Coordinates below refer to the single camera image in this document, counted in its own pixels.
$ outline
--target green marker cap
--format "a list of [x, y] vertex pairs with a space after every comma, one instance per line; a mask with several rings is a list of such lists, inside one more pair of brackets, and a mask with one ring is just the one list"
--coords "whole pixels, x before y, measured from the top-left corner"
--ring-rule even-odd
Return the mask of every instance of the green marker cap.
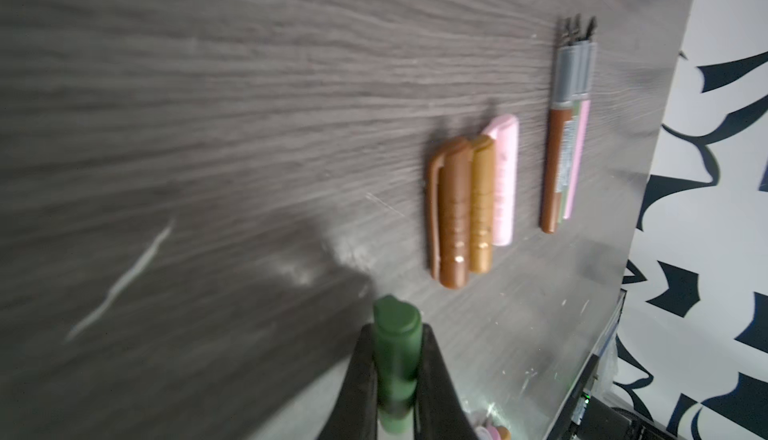
[[373, 304], [373, 361], [379, 376], [379, 421], [391, 434], [408, 428], [422, 356], [422, 316], [388, 295]]

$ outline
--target table surface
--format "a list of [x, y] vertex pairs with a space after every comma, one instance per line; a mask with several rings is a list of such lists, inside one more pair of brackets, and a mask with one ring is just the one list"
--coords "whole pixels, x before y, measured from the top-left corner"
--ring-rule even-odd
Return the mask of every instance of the table surface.
[[[545, 434], [617, 297], [690, 0], [0, 4], [4, 438], [313, 438], [386, 293], [432, 324], [467, 410]], [[552, 236], [553, 42], [578, 12], [600, 53]], [[443, 289], [426, 159], [504, 113], [514, 243]]]

